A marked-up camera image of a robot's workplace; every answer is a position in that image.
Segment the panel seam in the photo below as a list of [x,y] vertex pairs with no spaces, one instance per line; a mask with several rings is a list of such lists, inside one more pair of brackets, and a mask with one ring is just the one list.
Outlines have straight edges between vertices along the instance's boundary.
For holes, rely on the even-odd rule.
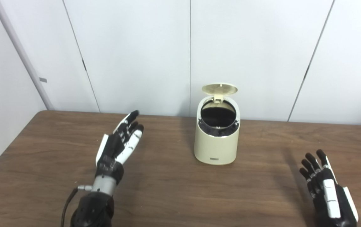
[[308,67],[307,67],[307,69],[306,69],[306,71],[305,71],[303,80],[302,80],[302,82],[301,82],[299,91],[297,92],[296,99],[294,100],[293,107],[291,108],[291,111],[290,111],[290,114],[289,114],[289,116],[288,116],[287,122],[290,121],[291,115],[292,115],[292,113],[293,113],[293,111],[294,111],[294,108],[295,108],[295,106],[296,106],[297,100],[298,100],[298,98],[299,98],[301,89],[303,88],[303,84],[304,84],[304,81],[305,81],[306,76],[307,76],[307,74],[308,74],[308,71],[309,71],[309,68],[310,68],[310,66],[311,66],[312,60],[314,59],[315,53],[316,53],[316,51],[317,51],[317,49],[318,49],[319,42],[320,42],[320,40],[321,40],[321,38],[322,38],[322,34],[323,34],[324,30],[325,30],[326,23],[328,22],[329,16],[330,16],[330,14],[331,14],[331,12],[332,12],[332,8],[333,8],[334,3],[335,3],[335,0],[332,1],[331,7],[329,8],[328,15],[326,16],[325,22],[323,23],[323,27],[322,27],[321,33],[319,34],[319,37],[318,37],[318,40],[317,40],[317,44],[315,45],[314,51],[313,51],[312,56],[311,56],[311,58],[310,58],[310,60],[309,60]]
[[86,67],[85,67],[84,58],[82,57],[82,52],[81,52],[80,46],[78,44],[77,36],[75,35],[75,32],[74,32],[73,24],[71,23],[70,15],[68,14],[67,6],[65,5],[64,0],[61,0],[61,1],[62,1],[62,4],[64,5],[64,9],[65,9],[65,13],[67,14],[68,21],[70,22],[71,30],[73,31],[73,34],[74,34],[75,43],[77,44],[78,51],[80,52],[80,56],[81,56],[81,60],[84,65],[84,68],[85,68],[86,76],[88,77],[89,85],[91,86],[92,93],[94,94],[95,102],[97,103],[98,111],[101,112],[101,108],[99,107],[97,96],[95,95],[94,87],[92,86],[91,79],[89,78],[88,70],[86,70]]

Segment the black fingertip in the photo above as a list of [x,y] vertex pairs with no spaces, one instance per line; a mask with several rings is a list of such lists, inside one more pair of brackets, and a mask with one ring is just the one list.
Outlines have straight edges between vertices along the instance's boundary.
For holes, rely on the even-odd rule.
[[143,125],[137,125],[136,128],[134,128],[134,131],[140,130],[141,132],[144,131],[144,126]]
[[306,180],[311,179],[311,177],[310,177],[309,174],[308,174],[308,171],[306,171],[304,168],[300,168],[299,171],[300,171],[301,175],[302,175]]
[[138,110],[131,112],[130,115],[126,118],[127,122],[128,123],[133,122],[139,114],[140,112]]
[[314,168],[312,167],[312,165],[309,163],[309,161],[307,161],[306,159],[303,159],[301,161],[301,164],[303,164],[303,166],[307,169],[308,173],[311,174],[315,174]]
[[326,161],[326,154],[323,152],[323,150],[319,149],[317,151],[317,155],[318,155],[319,159],[321,160],[322,166],[328,165],[328,162]]
[[310,153],[305,154],[305,157],[307,158],[307,160],[311,163],[312,167],[315,170],[320,170],[321,167],[319,166],[317,159]]

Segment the robot finger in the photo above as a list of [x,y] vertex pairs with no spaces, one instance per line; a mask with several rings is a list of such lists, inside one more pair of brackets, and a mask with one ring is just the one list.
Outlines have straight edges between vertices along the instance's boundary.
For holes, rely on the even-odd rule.
[[319,166],[319,163],[317,161],[317,159],[310,153],[307,153],[305,155],[305,157],[307,158],[307,160],[311,163],[312,167],[315,169],[315,172],[318,173],[321,171],[321,167]]
[[133,153],[134,149],[136,148],[137,144],[140,141],[141,136],[143,135],[144,126],[137,125],[134,128],[134,132],[130,136],[129,141],[125,144],[123,151],[116,157],[116,161],[124,164],[127,158]]
[[[319,149],[319,150],[317,150],[317,155],[318,155],[319,159],[321,160],[322,166],[324,168],[327,168],[327,169],[330,170],[330,173],[332,174],[332,177],[333,177],[332,179],[334,179],[336,184],[338,184],[338,181],[336,180],[335,174],[334,174],[334,172],[332,170],[332,166],[331,166],[326,154],[321,149]],[[326,174],[325,179],[328,179],[329,178],[329,171],[326,171],[325,174]]]
[[136,128],[136,126],[138,125],[139,123],[136,121],[136,122],[133,122],[129,125],[129,127],[127,128],[127,132],[129,133],[129,135],[131,135],[134,131],[134,129]]
[[328,158],[326,157],[326,154],[321,150],[317,150],[317,155],[319,157],[319,159],[321,160],[321,164],[324,168],[329,168],[329,161]]
[[121,124],[126,124],[126,125],[129,125],[131,122],[133,122],[136,118],[137,118],[137,116],[140,114],[140,112],[138,111],[138,110],[135,110],[135,111],[133,111],[133,112],[131,112],[131,113],[129,113],[127,116],[125,116],[119,123],[118,123],[118,125],[116,126],[116,128],[113,130],[113,133],[115,133],[117,130],[118,130],[118,128],[119,128],[119,126],[121,125]]
[[309,163],[309,161],[307,161],[306,159],[303,159],[301,161],[301,164],[303,164],[303,166],[307,169],[311,178],[315,177],[315,175],[316,175],[315,170],[312,167],[312,165]]
[[300,173],[306,179],[307,182],[311,181],[311,177],[308,171],[306,171],[304,168],[300,168]]
[[131,122],[133,122],[137,116],[140,114],[140,112],[138,110],[135,110],[131,113],[129,113],[127,116],[126,116],[126,121],[128,124],[130,124]]

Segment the white finger segment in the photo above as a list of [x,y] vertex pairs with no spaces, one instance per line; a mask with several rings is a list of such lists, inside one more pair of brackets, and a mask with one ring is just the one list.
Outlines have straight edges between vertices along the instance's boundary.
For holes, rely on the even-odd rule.
[[332,179],[323,181],[325,191],[325,201],[328,207],[328,216],[330,218],[340,218],[340,208],[338,196],[336,195],[335,182]]
[[136,148],[137,144],[140,141],[143,132],[140,130],[136,130],[130,136],[129,141],[124,145],[123,151],[116,157],[116,161],[124,164],[130,155],[133,153],[134,149]]
[[356,221],[358,222],[358,213],[357,213],[357,209],[355,206],[355,203],[353,202],[353,198],[350,195],[349,189],[347,187],[343,188],[343,191],[345,191],[346,197],[347,197],[347,201],[349,202],[350,208],[352,209],[353,215],[356,218]]
[[327,167],[327,168],[329,168],[329,169],[331,170],[332,175],[333,175],[333,178],[335,179],[336,184],[338,184],[338,181],[336,180],[335,173],[334,173],[333,170],[332,170],[332,166],[331,166],[331,163],[329,162],[328,157],[326,156],[325,159],[326,159],[326,163],[328,164],[328,167]]

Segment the black inner liner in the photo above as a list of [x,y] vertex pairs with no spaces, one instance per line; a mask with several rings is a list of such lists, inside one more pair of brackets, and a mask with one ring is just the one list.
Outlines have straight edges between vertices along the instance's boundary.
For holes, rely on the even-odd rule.
[[[234,108],[230,103],[224,101],[227,103],[230,107]],[[210,127],[228,127],[232,125],[235,121],[235,118],[237,118],[237,114],[235,113],[235,110],[232,111],[227,108],[222,107],[209,107],[202,109],[200,112],[200,115],[202,117],[202,120],[209,125]]]

